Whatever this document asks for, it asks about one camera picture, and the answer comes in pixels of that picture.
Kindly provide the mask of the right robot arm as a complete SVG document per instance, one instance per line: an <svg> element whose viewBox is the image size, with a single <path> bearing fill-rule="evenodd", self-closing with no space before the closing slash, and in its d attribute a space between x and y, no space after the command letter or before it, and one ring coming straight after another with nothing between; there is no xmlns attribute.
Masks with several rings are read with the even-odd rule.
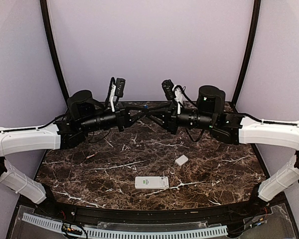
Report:
<svg viewBox="0 0 299 239"><path fill-rule="evenodd" d="M273 176L255 186L244 211L255 216L264 203L299 182L299 120L272 121L257 119L247 113L229 113L224 110L225 92L215 86L201 86L193 108L185 108L181 86L165 81L162 84L166 98L171 102L167 110L149 111L147 117L172 134L179 127L209 131L216 140L226 144L267 144L292 148L294 156Z"/></svg>

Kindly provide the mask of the black front rail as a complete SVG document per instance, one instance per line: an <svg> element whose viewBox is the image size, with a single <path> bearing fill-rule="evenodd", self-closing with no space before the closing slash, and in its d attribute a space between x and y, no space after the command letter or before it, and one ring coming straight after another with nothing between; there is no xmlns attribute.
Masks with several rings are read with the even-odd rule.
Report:
<svg viewBox="0 0 299 239"><path fill-rule="evenodd" d="M57 209L62 210L66 220L81 225L97 225L100 222L125 224L172 224L207 221L214 223L235 224L245 217L236 212L245 207L248 202L243 201L224 206L207 208L169 210L169 211L133 211L101 209L95 207L75 206L66 203L56 203Z"/></svg>

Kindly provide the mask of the white remote control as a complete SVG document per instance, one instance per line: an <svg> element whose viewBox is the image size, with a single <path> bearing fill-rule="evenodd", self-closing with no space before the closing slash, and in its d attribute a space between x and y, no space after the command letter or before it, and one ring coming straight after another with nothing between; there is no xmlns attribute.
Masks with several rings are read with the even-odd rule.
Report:
<svg viewBox="0 0 299 239"><path fill-rule="evenodd" d="M138 190L168 189L169 180L163 176L138 176L135 178L135 188Z"/></svg>

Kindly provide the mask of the left black frame post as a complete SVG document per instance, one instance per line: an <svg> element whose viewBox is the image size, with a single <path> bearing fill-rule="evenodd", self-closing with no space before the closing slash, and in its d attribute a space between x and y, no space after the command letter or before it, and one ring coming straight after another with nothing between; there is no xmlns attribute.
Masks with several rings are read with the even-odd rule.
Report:
<svg viewBox="0 0 299 239"><path fill-rule="evenodd" d="M48 43L49 47L49 52L50 56L52 59L53 67L55 70L55 74L57 77L58 85L61 90L64 102L67 103L67 100L69 98L69 92L66 87L66 83L64 80L64 76L62 73L60 61L58 58L58 53L54 41L54 36L52 32L52 25L51 25L51 20L50 20L50 15L49 15L49 10L48 10L48 1L47 0L40 0L40 9L41 9L41 15L42 15L42 20L43 20L43 25L44 25L44 30L45 30L45 35L46 35L46 40Z"/></svg>

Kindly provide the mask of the black frame post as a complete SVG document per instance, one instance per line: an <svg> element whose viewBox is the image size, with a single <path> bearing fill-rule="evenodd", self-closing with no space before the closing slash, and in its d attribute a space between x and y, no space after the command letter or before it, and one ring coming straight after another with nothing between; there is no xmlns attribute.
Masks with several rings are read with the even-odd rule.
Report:
<svg viewBox="0 0 299 239"><path fill-rule="evenodd" d="M249 62L250 62L250 58L251 58L252 50L253 50L253 46L254 46L254 40L255 40L255 36L256 36L256 32L257 32L260 9L261 9L261 0L254 0L250 29L249 29L249 33L248 33L245 53L244 53L240 73L238 76L238 80L236 83L235 91L234 91L234 94L233 94L233 97L231 100L232 108L235 108L237 105L240 93L243 88L245 77L247 74L247 70L248 70L248 66L249 66Z"/></svg>
<svg viewBox="0 0 299 239"><path fill-rule="evenodd" d="M49 47L49 52L50 56L52 59L53 67L55 70L55 74L57 77L58 85L61 90L64 102L67 103L67 100L69 98L69 92L66 87L66 83L64 80L64 76L62 73L60 61L58 58L58 53L54 41L54 36L52 32L52 25L51 25L51 20L50 20L50 15L49 15L49 10L48 10L48 1L47 0L40 0L40 9L41 9L41 15L42 15L42 20L43 20L43 25L44 25L44 30L45 30L45 35L46 35L46 40L48 43Z"/></svg>

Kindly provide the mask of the right black frame post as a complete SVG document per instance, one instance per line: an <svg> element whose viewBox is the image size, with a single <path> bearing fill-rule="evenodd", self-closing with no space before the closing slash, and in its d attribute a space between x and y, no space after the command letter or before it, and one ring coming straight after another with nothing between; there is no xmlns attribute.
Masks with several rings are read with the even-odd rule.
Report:
<svg viewBox="0 0 299 239"><path fill-rule="evenodd" d="M234 91L234 94L233 94L233 97L231 100L232 108L235 108L237 105L240 93L243 88L245 77L247 74L247 70L248 70L248 66L249 66L249 62L250 62L250 58L251 58L252 50L253 50L253 46L254 46L254 40L255 40L255 36L256 36L256 32L257 32L260 9L261 9L261 0L254 0L250 29L249 29L249 33L248 33L245 53L244 53L240 73L238 76L238 80L236 83L235 91Z"/></svg>

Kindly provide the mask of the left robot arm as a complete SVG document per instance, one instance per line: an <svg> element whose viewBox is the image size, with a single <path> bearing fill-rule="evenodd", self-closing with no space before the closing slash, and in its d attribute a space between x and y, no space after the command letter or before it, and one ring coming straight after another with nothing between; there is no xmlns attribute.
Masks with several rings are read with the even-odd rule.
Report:
<svg viewBox="0 0 299 239"><path fill-rule="evenodd" d="M50 217L60 213L60 205L53 201L53 194L16 169L7 155L42 149L72 149L84 142L91 132L117 127L119 131L131 127L148 113L148 109L131 105L111 105L108 108L93 99L89 90L76 92L67 100L67 112L52 122L32 127L0 127L0 183L21 194Z"/></svg>

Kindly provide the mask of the white battery cover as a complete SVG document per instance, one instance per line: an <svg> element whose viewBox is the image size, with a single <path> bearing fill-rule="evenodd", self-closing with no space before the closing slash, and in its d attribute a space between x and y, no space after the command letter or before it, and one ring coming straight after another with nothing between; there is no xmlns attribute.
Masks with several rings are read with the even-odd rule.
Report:
<svg viewBox="0 0 299 239"><path fill-rule="evenodd" d="M184 165L188 160L189 160L189 159L188 159L187 156L182 155L182 156L180 156L179 158L177 158L177 159L175 160L175 163L176 163L178 166L182 166L182 165Z"/></svg>

